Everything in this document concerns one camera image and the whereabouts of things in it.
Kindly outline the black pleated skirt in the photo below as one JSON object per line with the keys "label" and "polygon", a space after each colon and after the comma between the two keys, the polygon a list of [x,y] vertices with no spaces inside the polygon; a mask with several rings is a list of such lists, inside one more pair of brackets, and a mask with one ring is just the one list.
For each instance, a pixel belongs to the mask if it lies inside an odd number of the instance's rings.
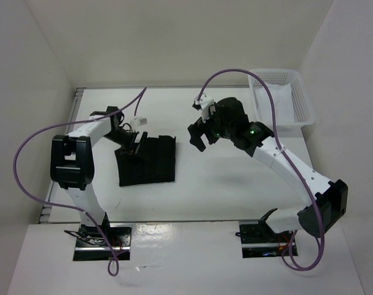
{"label": "black pleated skirt", "polygon": [[147,160],[135,154],[115,155],[120,187],[175,181],[176,138],[169,135],[147,136],[147,143]]}

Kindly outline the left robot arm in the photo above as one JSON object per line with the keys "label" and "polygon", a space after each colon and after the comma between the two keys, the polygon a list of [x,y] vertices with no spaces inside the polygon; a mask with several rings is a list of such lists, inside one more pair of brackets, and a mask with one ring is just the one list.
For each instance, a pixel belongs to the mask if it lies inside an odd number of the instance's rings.
{"label": "left robot arm", "polygon": [[97,245],[110,242],[112,230],[108,216],[100,206],[92,181],[95,174],[93,147],[100,139],[106,138],[126,151],[135,145],[138,132],[125,130],[121,123],[124,114],[115,106],[105,111],[91,113],[88,122],[83,123],[67,135],[56,135],[52,140],[50,177],[66,191],[79,212],[80,237],[90,237]]}

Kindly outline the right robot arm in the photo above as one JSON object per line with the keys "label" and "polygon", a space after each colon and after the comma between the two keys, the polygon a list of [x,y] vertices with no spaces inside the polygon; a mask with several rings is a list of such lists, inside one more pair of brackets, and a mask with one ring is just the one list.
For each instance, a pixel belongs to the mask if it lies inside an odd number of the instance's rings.
{"label": "right robot arm", "polygon": [[275,141],[274,132],[261,122],[248,119],[241,101],[235,97],[218,102],[206,96],[195,100],[193,108],[200,118],[189,125],[190,143],[199,151],[218,139],[230,140],[274,171],[300,196],[300,203],[292,208],[272,208],[259,220],[259,236],[271,242],[286,231],[304,230],[320,238],[346,212],[348,186],[342,180],[331,181],[304,163],[284,145]]}

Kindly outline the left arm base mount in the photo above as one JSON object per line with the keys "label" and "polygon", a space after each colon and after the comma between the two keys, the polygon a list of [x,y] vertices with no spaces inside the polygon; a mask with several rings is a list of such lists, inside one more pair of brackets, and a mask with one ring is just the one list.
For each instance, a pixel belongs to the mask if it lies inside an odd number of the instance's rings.
{"label": "left arm base mount", "polygon": [[[129,261],[132,243],[131,224],[110,224],[104,230],[109,244],[112,246],[117,259]],[[64,233],[76,239],[73,261],[109,261],[113,255],[101,234],[79,230],[64,230]]]}

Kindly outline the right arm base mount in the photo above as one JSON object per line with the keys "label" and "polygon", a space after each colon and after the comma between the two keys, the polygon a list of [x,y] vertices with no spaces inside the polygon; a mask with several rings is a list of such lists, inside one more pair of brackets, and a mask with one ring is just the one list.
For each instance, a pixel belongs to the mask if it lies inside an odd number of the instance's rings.
{"label": "right arm base mount", "polygon": [[246,258],[273,258],[289,256],[288,248],[291,246],[293,255],[297,256],[297,246],[290,239],[292,231],[285,231],[280,234],[270,232],[258,223],[240,223],[239,230],[235,233],[241,241],[241,251]]}

